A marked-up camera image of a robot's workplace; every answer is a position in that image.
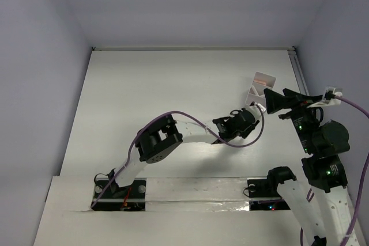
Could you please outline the pink eraser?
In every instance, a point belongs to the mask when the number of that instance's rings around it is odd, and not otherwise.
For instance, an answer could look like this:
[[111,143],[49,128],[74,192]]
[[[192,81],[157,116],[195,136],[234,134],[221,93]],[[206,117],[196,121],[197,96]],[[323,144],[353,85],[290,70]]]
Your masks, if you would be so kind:
[[274,86],[274,79],[254,79],[253,82],[260,84],[260,85],[264,85],[264,86],[268,86],[268,87],[273,87]]

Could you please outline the pink white marker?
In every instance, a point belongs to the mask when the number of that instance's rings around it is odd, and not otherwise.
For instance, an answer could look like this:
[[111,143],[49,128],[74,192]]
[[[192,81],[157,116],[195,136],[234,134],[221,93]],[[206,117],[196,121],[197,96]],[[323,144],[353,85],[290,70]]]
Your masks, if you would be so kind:
[[263,96],[263,93],[259,93],[254,85],[251,85],[250,94],[253,94],[257,97],[262,97]]

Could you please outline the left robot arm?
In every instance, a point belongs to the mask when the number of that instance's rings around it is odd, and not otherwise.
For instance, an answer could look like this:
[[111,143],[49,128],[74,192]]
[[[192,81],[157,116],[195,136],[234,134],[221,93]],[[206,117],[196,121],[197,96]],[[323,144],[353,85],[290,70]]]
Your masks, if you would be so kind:
[[184,143],[223,144],[234,147],[232,140],[247,138],[257,125],[264,125],[264,108],[252,103],[228,116],[203,123],[193,116],[171,111],[143,127],[129,146],[127,159],[112,169],[103,180],[94,179],[93,203],[107,198],[125,198],[137,175],[149,164],[167,158]]

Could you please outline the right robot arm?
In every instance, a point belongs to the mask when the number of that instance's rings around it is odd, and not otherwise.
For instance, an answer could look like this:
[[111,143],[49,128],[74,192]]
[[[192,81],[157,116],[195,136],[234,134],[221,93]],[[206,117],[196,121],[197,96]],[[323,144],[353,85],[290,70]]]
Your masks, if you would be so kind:
[[264,95],[267,113],[288,110],[279,118],[292,121],[308,154],[302,168],[311,188],[304,194],[292,171],[281,166],[268,172],[267,192],[280,195],[287,203],[309,245],[359,245],[355,233],[359,205],[350,212],[348,180],[339,158],[350,150],[349,132],[337,121],[323,123],[316,116],[323,107],[341,104],[342,92],[328,87],[323,95],[306,96],[289,89],[282,94],[265,89]]

